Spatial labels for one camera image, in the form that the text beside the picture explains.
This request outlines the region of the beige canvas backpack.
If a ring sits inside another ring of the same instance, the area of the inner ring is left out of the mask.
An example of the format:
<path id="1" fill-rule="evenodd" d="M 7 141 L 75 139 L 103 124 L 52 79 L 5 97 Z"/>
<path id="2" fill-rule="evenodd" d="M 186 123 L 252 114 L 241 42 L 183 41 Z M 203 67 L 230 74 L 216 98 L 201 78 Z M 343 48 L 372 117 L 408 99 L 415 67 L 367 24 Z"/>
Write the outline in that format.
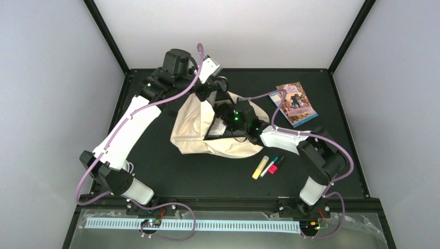
<path id="1" fill-rule="evenodd" d="M 215 120 L 212 104 L 190 94 L 177 113 L 170 142 L 181 154 L 212 154 L 232 159 L 247 158 L 262 150 L 262 146 L 248 140 L 239 142 L 239 135 L 208 140 L 209 130 L 217 128 Z"/>

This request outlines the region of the blue dog book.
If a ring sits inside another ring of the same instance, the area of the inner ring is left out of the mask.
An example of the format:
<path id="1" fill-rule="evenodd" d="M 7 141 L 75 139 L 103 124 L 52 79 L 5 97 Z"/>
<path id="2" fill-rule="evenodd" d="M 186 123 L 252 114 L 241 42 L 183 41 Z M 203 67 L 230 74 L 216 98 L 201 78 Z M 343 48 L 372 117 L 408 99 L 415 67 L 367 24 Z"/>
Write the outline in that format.
<path id="1" fill-rule="evenodd" d="M 299 92 L 287 93 L 287 97 L 280 107 L 280 112 L 293 128 L 318 116 L 306 95 Z"/>

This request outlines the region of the pink story book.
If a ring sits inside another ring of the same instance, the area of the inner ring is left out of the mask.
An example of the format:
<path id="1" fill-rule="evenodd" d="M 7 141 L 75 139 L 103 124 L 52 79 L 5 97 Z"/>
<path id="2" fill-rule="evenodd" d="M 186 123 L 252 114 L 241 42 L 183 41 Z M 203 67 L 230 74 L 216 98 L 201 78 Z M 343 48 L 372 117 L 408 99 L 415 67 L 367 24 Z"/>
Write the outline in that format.
<path id="1" fill-rule="evenodd" d="M 282 102 L 280 112 L 294 128 L 318 116 L 318 113 L 312 107 L 300 82 L 279 85 L 276 86 L 276 89 L 286 91 L 286 97 Z M 282 99 L 280 93 L 281 92 L 279 92 L 278 100 L 276 101 L 277 105 Z"/>

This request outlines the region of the coffee cover book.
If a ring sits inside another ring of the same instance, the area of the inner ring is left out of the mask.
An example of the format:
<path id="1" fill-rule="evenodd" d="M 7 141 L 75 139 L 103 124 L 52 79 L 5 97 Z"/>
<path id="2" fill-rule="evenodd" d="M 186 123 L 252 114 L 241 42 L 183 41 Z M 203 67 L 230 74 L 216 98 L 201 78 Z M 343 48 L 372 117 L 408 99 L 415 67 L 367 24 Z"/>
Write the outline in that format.
<path id="1" fill-rule="evenodd" d="M 207 135 L 208 136 L 221 136 L 224 134 L 227 126 L 224 121 L 220 118 L 215 118 L 212 125 L 210 126 Z"/>

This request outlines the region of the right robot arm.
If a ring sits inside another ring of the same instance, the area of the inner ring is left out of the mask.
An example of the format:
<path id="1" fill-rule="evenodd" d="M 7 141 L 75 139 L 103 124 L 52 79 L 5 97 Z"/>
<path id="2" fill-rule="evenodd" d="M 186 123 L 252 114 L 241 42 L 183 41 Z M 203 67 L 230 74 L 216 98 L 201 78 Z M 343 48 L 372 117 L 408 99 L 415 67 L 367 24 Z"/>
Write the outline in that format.
<path id="1" fill-rule="evenodd" d="M 273 126 L 257 116 L 250 101 L 222 101 L 215 104 L 213 110 L 231 137 L 242 136 L 253 145 L 278 148 L 301 157 L 309 175 L 295 203 L 296 212 L 302 217 L 309 217 L 316 211 L 317 201 L 349 164 L 346 151 L 324 129 L 294 131 Z"/>

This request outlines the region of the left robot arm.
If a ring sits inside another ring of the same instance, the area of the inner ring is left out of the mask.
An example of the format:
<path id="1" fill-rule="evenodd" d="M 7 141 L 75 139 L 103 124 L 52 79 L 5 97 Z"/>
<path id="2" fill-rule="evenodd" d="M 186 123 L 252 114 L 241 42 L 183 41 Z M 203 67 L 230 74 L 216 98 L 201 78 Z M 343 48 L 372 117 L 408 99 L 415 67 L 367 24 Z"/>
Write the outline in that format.
<path id="1" fill-rule="evenodd" d="M 216 77 L 222 67 L 204 54 L 202 44 L 197 50 L 199 62 L 185 50 L 167 51 L 162 66 L 141 81 L 140 92 L 109 135 L 93 151 L 83 151 L 80 161 L 86 168 L 85 176 L 90 175 L 108 191 L 86 202 L 77 200 L 78 205 L 92 204 L 110 194 L 142 205 L 152 199 L 154 191 L 124 169 L 133 146 L 169 102 L 189 94 L 214 105 L 217 93 L 227 90 L 227 81 Z"/>

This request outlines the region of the teal white marker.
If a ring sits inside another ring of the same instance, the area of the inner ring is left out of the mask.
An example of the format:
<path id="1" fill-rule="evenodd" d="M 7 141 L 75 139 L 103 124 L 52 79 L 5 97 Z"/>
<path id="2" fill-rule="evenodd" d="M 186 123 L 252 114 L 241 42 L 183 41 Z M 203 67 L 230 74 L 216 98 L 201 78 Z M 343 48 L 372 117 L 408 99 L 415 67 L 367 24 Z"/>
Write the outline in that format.
<path id="1" fill-rule="evenodd" d="M 268 165 L 265 167 L 265 169 L 259 175 L 259 178 L 262 178 L 268 172 L 268 170 L 274 165 L 274 163 L 278 160 L 278 158 L 279 157 L 275 157 L 270 163 L 268 163 Z"/>

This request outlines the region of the yellow highlighter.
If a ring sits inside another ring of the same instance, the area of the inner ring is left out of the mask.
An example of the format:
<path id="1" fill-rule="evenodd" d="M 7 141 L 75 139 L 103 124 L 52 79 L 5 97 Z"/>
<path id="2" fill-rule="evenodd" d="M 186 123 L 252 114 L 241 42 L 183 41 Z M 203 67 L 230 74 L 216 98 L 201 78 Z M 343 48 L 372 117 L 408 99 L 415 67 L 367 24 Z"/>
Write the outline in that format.
<path id="1" fill-rule="evenodd" d="M 252 174 L 252 179 L 258 179 L 261 172 L 265 168 L 266 164 L 268 163 L 269 157 L 263 156 L 262 160 L 258 164 L 257 168 L 255 169 L 254 173 Z"/>

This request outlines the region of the pink black highlighter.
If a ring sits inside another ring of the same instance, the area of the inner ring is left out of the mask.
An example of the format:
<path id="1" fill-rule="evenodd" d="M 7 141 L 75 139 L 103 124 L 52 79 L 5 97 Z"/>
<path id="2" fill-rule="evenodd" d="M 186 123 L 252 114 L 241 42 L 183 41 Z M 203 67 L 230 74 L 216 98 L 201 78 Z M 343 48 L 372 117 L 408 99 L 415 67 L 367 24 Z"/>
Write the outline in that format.
<path id="1" fill-rule="evenodd" d="M 276 162 L 274 162 L 272 164 L 272 166 L 268 169 L 268 172 L 270 174 L 275 174 L 275 172 L 283 165 L 285 160 L 286 160 L 286 157 L 285 156 L 281 156 Z"/>

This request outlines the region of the small circuit board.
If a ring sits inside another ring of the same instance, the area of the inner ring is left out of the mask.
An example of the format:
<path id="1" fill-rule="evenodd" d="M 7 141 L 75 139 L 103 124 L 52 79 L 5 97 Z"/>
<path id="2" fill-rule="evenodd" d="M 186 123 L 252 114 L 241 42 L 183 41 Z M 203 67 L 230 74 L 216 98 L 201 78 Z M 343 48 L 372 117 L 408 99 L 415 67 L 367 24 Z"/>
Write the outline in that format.
<path id="1" fill-rule="evenodd" d="M 140 223 L 140 227 L 141 229 L 146 229 L 146 228 L 159 228 L 161 226 L 161 219 L 158 218 L 149 218 L 149 219 L 145 219 L 144 221 L 142 221 Z"/>

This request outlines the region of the black frame rail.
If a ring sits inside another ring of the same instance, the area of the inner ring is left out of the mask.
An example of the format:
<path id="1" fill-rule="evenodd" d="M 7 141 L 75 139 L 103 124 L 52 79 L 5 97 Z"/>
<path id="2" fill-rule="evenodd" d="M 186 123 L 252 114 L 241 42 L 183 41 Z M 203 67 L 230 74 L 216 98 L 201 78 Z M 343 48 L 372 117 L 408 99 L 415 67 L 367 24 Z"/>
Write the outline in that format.
<path id="1" fill-rule="evenodd" d="M 167 197 L 155 198 L 159 204 L 168 202 L 180 202 L 188 205 L 194 211 L 238 211 L 238 212 L 263 212 L 279 213 L 282 218 L 294 218 L 296 220 L 313 220 L 319 217 L 317 209 L 320 209 L 325 217 L 330 212 L 341 212 L 342 204 L 337 198 L 330 198 L 318 201 L 314 207 L 304 207 L 299 211 L 295 198 L 202 198 L 202 197 Z M 384 214 L 381 202 L 378 198 L 345 198 L 345 210 L 347 213 L 376 213 L 379 218 L 379 225 L 382 228 L 388 248 L 396 248 L 390 227 Z M 120 197 L 106 196 L 88 206 L 78 206 L 70 223 L 65 237 L 63 248 L 71 245 L 74 229 L 79 224 L 79 214 L 84 209 L 116 209 L 126 210 L 127 201 Z"/>

